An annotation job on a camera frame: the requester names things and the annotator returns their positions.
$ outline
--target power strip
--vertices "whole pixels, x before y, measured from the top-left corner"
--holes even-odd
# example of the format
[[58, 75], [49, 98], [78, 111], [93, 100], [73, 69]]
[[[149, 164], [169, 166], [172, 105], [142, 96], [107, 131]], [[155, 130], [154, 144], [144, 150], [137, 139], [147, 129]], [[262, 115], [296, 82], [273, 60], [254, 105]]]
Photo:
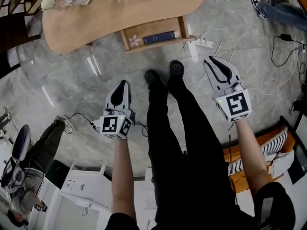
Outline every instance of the power strip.
[[213, 42], [210, 42], [208, 40], [201, 40], [200, 38], [198, 38], [196, 41], [191, 41], [190, 43], [200, 45], [200, 46], [204, 46], [204, 47], [208, 47], [208, 48], [213, 48], [213, 45], [214, 45]]

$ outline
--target marble floor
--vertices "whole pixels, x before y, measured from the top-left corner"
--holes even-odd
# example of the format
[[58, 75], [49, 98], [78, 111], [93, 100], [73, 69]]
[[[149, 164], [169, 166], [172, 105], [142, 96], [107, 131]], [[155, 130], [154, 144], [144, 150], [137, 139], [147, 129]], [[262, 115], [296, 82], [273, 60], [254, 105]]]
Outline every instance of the marble floor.
[[[125, 54], [120, 33], [114, 33], [94, 41], [92, 46], [83, 46], [70, 54], [60, 55], [49, 49], [41, 17], [39, 13], [28, 24], [30, 33], [41, 33], [42, 38], [17, 47], [22, 66], [0, 80], [0, 107], [7, 106], [10, 109], [18, 128], [24, 124], [30, 126], [33, 142], [39, 139], [56, 115], [70, 116], [81, 112], [91, 120], [98, 119], [103, 113], [106, 95], [122, 79], [128, 80], [131, 85], [131, 107], [137, 113], [136, 120], [146, 123], [148, 89], [143, 78], [144, 72], [155, 69], [167, 76], [168, 64], [173, 59], [180, 59], [185, 65], [184, 81], [187, 87], [195, 95], [219, 140], [222, 143], [227, 141], [230, 125], [212, 100], [213, 91], [203, 68], [203, 60], [214, 55], [216, 47], [209, 49], [186, 44], [182, 50], [183, 45], [177, 44]], [[187, 21], [190, 33], [222, 29], [232, 36], [235, 49], [231, 62], [237, 66], [246, 88], [251, 90], [249, 95], [253, 112], [249, 121], [255, 132], [272, 126], [280, 115], [294, 124], [296, 115], [290, 116], [288, 109], [293, 99], [300, 94], [298, 72], [296, 69], [291, 71], [296, 56], [280, 68], [271, 63], [270, 57], [275, 35], [287, 33], [301, 40], [305, 39], [303, 32], [258, 18], [250, 0], [205, 0], [196, 11], [187, 15]], [[219, 44], [227, 33], [213, 31], [207, 36]], [[227, 48], [229, 43], [224, 40], [222, 47]], [[285, 61], [295, 46], [293, 42], [276, 39], [275, 61]], [[231, 54], [231, 48], [220, 49], [218, 56], [229, 59]], [[275, 90], [287, 78], [289, 80]], [[184, 149], [182, 119], [171, 95], [168, 106], [171, 127]], [[113, 141], [95, 132], [81, 116], [71, 120], [76, 131], [71, 135], [63, 134], [56, 159], [68, 166], [76, 158], [84, 163], [92, 158], [102, 159], [112, 168]], [[134, 126], [129, 135], [135, 176], [144, 176], [145, 169], [150, 166], [148, 141], [142, 136], [141, 129], [140, 126]], [[235, 139], [234, 128], [231, 134]]]

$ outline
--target forearm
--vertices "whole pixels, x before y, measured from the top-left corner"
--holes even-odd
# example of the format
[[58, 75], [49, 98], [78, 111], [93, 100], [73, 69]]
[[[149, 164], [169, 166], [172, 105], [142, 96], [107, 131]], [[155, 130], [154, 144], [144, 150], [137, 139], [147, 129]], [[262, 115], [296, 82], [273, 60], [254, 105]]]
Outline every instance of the forearm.
[[121, 212], [135, 218], [133, 172], [126, 139], [115, 143], [112, 173], [113, 212]]
[[267, 184], [267, 168], [259, 144], [247, 119], [236, 122], [244, 173], [253, 195]]

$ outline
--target flower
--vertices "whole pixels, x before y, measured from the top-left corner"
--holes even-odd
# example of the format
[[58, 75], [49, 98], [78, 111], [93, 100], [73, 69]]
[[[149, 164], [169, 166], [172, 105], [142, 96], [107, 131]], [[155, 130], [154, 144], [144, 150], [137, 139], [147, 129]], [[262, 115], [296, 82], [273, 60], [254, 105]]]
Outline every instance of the flower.
[[136, 34], [134, 34], [133, 35], [133, 38], [129, 38], [129, 41], [131, 42], [130, 43], [130, 46], [132, 47], [132, 46], [139, 46], [139, 41], [140, 41], [141, 39], [140, 38], [137, 38], [137, 36], [136, 36]]

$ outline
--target striped cloth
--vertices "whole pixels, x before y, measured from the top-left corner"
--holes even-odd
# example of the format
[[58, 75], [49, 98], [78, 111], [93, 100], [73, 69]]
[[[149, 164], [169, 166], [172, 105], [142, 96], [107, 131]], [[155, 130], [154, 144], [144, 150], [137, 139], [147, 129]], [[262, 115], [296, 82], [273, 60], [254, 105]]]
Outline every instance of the striped cloth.
[[[288, 137], [288, 128], [285, 128], [278, 135], [274, 136], [271, 140], [267, 141], [261, 146], [262, 153], [266, 155], [266, 153], [272, 151], [276, 153], [279, 152], [282, 149], [287, 137]], [[229, 165], [230, 175], [233, 175], [242, 170], [243, 170], [243, 164], [241, 159], [238, 159]]]

